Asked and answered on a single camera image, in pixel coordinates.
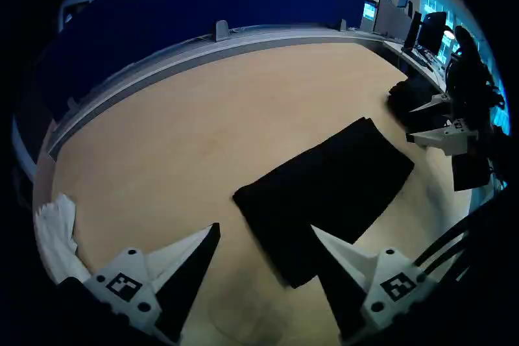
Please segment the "black towel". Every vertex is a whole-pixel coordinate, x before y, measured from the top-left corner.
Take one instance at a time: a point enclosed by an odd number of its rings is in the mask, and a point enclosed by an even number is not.
[[[316,275],[317,238],[310,224],[354,243],[413,166],[362,117],[240,188],[233,200],[281,276],[297,288]]]

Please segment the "cable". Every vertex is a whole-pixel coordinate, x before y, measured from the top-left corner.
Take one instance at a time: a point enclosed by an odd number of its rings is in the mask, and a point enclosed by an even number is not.
[[[445,261],[459,253],[460,251],[466,249],[469,236],[464,236],[460,241],[456,242],[456,244],[449,247],[445,253],[442,253],[438,258],[436,258],[432,264],[430,264],[427,269],[424,271],[425,274],[430,275],[436,268],[438,268]]]

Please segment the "window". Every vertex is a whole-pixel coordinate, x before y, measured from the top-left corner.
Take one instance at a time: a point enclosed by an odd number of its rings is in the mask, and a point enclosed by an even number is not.
[[[371,4],[364,4],[364,14],[362,15],[369,20],[375,20],[375,7]]]

